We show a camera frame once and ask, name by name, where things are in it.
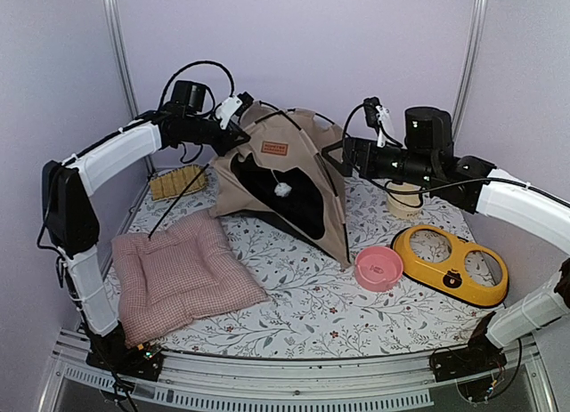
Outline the beige fabric pet tent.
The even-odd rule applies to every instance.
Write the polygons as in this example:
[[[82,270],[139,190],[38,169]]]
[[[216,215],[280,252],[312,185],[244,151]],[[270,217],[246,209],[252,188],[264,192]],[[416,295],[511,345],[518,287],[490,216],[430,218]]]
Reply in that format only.
[[[322,150],[342,129],[308,109],[256,101],[240,118],[249,141],[213,159],[218,191],[213,217],[247,213],[351,264],[344,178]]]

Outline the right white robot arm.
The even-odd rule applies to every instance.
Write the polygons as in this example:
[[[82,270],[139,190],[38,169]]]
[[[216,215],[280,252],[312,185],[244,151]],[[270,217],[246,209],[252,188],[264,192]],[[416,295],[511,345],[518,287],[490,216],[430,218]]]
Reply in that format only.
[[[491,162],[454,154],[452,117],[433,107],[405,110],[405,137],[395,140],[387,131],[385,107],[369,98],[360,104],[376,140],[342,133],[339,141],[322,149],[323,157],[340,174],[359,176],[370,183],[379,179],[406,182],[422,194],[439,197],[471,214],[507,222],[569,250],[569,204],[530,183],[500,170]],[[460,364],[478,373],[493,361],[495,350],[540,330],[569,312],[569,263],[541,287],[512,306],[485,316],[461,353]]]

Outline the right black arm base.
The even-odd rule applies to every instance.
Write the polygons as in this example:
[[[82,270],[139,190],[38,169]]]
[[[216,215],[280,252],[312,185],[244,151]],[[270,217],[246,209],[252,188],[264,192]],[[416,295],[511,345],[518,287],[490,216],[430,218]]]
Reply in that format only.
[[[488,325],[495,314],[496,312],[492,311],[477,323],[466,346],[459,349],[449,347],[437,349],[428,360],[437,382],[497,371],[497,376],[486,376],[460,384],[460,395],[472,403],[491,399],[507,364],[503,349],[496,347],[486,337]]]

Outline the black tent pole one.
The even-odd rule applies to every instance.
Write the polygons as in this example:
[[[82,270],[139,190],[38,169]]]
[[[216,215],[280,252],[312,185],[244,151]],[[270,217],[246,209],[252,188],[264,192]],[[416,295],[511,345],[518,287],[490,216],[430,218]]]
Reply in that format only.
[[[267,175],[255,177],[267,209],[263,220],[350,265],[346,228],[344,178],[321,155],[323,147],[340,139],[340,127],[305,109],[277,109],[259,104],[252,134],[252,156]],[[278,182],[292,191],[286,198],[274,194]]]

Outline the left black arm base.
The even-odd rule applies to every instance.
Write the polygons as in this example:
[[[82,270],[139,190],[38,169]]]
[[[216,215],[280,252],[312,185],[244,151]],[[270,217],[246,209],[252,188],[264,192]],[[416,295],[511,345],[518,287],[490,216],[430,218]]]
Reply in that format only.
[[[146,381],[157,382],[163,368],[162,352],[152,359],[146,360],[136,346],[126,345],[126,334],[119,322],[107,335],[97,335],[86,323],[81,324],[89,340],[89,352],[86,364],[111,372],[113,377],[131,376]],[[120,389],[128,388],[132,392],[134,386],[127,385],[120,378],[116,383]]]

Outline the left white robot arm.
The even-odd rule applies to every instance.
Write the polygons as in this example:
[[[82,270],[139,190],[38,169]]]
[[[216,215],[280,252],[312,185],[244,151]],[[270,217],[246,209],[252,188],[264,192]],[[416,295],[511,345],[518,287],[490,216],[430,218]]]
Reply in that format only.
[[[208,87],[175,82],[171,98],[62,162],[42,169],[42,227],[50,239],[45,249],[57,254],[56,271],[67,287],[87,331],[107,336],[119,319],[104,291],[98,263],[100,224],[92,197],[107,181],[137,161],[180,144],[208,145],[219,156],[246,143],[236,120],[252,105],[246,92],[231,94],[203,114]]]

